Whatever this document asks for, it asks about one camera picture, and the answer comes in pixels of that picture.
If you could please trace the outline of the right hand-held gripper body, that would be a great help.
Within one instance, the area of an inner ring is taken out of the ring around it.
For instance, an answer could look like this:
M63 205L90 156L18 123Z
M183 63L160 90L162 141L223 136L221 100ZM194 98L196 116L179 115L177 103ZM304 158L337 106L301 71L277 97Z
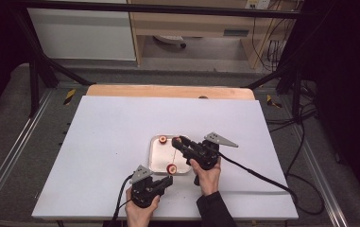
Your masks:
M187 164L190 164L190 160L194 159L203 169L212 169L218 161L220 145L233 148L238 147L233 141L230 141L216 132L211 132L204 136L204 140L198 143L196 148L187 147L189 151L189 157L185 158Z

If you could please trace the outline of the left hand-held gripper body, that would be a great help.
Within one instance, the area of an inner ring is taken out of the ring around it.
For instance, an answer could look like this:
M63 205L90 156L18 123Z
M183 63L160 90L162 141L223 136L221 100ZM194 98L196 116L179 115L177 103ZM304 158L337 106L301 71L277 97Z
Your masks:
M163 180L154 181L153 172L139 165L130 179L131 200L141 208L147 208L157 195L164 193Z

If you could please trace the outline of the square metal tray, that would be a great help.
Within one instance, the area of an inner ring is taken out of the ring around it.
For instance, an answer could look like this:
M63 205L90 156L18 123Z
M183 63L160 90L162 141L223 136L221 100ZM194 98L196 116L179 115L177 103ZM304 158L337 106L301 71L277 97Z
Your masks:
M172 163L174 147L171 142L175 135L166 135L167 142L165 144L159 142L159 137L160 135L156 135L150 141L148 167L154 173L168 174L166 167ZM179 150L177 150L174 165L177 166L177 173L174 175L187 174L191 170Z

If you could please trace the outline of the person's left hand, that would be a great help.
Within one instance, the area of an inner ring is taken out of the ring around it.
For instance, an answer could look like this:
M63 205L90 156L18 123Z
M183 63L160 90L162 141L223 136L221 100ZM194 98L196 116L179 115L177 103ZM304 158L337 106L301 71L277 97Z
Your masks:
M152 203L147 208L141 208L131 201L131 188L126 190L126 198L128 199L125 205L125 211L127 214L127 221L129 219L149 219L151 220L154 211L158 208L160 202L160 196L156 196Z

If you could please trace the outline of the person's right hand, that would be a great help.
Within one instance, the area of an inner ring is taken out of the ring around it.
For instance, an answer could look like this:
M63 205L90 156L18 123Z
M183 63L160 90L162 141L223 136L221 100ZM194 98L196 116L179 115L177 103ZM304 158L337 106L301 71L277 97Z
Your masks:
M220 162L221 160L218 160L212 169L205 170L199 165L196 160L190 160L192 169L199 177L199 186L201 189L201 194L203 196L210 196L218 191L219 178L221 173Z

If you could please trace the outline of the wooden table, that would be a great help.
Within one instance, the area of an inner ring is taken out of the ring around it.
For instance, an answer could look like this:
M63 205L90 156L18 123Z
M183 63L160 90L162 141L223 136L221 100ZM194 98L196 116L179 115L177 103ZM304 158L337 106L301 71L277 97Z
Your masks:
M86 95L244 100L255 99L254 93L250 89L245 88L127 84L94 84L89 87Z

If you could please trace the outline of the white table cover sheet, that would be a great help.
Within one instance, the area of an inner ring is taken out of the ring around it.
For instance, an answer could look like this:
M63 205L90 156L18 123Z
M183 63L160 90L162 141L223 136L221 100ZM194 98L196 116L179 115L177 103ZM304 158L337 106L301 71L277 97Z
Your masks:
M233 141L219 189L237 220L298 216L256 100L84 96L33 210L47 220L106 220L123 181L146 166L156 135L200 142L210 132Z

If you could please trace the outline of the yellow clamp right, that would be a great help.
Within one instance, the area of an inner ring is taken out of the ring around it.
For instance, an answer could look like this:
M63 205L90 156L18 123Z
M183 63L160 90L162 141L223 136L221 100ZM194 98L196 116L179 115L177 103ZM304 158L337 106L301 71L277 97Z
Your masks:
M268 106L274 106L276 108L282 108L283 107L283 105L281 103L274 102L270 95L266 95L266 104Z

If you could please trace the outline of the yellow clamp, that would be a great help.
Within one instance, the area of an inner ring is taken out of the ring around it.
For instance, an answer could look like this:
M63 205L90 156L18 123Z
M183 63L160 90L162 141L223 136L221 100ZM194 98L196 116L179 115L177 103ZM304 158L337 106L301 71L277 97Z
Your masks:
M266 104L268 106L274 106L276 108L282 108L283 107L283 105L281 103L274 102L270 95L266 95Z
M70 91L66 95L66 98L63 101L63 105L69 105L70 104L75 92L76 92L76 89L70 89Z

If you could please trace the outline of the office chair base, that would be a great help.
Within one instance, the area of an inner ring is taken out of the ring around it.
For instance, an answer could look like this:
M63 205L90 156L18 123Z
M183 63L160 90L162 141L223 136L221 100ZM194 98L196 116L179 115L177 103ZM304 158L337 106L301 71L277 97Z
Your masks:
M179 45L181 48L186 47L186 43L181 36L155 36L155 39L165 44Z

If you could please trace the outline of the light wooden desk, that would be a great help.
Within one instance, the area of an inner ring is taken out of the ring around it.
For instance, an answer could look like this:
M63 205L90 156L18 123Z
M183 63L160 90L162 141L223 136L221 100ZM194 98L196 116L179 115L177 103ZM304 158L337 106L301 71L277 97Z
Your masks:
M247 0L127 0L130 4L247 9ZM301 0L270 0L269 10L297 11ZM262 64L271 40L285 40L293 28L292 20L229 16L179 15L132 12L129 15L135 53L142 56L143 36L238 38L252 69Z

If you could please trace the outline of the yellow clamp left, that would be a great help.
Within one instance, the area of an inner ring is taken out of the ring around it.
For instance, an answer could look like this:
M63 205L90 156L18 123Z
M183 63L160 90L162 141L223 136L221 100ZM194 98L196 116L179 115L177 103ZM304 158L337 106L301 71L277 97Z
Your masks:
M76 92L76 89L70 89L70 91L66 95L66 98L63 101L63 105L69 105L70 104L75 92Z

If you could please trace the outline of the white cabinet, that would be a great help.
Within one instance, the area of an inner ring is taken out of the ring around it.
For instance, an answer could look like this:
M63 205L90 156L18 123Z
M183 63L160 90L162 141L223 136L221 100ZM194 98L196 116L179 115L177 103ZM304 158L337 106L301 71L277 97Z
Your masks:
M127 12L28 9L28 13L49 58L136 60Z

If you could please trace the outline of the white power strip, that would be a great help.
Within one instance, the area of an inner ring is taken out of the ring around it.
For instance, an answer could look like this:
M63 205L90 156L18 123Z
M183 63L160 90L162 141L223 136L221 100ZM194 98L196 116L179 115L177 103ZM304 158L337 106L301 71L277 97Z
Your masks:
M247 9L267 9L270 0L247 0Z

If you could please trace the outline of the black metal frame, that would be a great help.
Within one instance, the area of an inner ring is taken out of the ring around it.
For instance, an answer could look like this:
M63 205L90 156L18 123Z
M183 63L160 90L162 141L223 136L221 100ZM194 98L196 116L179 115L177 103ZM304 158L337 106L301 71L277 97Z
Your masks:
M11 0L10 11L18 27L26 37L31 61L30 65L30 87L31 87L31 115L39 108L39 95L37 76L40 75L47 87L55 88L59 82L52 68L63 73L66 77L73 79L81 85L93 85L92 81L83 79L69 71L59 63L51 60L42 51L41 45L22 12L30 9L68 9L85 11L114 11L114 12L142 12L163 13L179 15L206 15L206 16L229 16L250 18L282 18L282 19L305 19L312 13L297 11L280 11L267 9L229 9L190 6L167 6L167 5L145 5L145 4L120 4L120 3L97 3L97 2L75 2L75 1L51 1L51 0Z

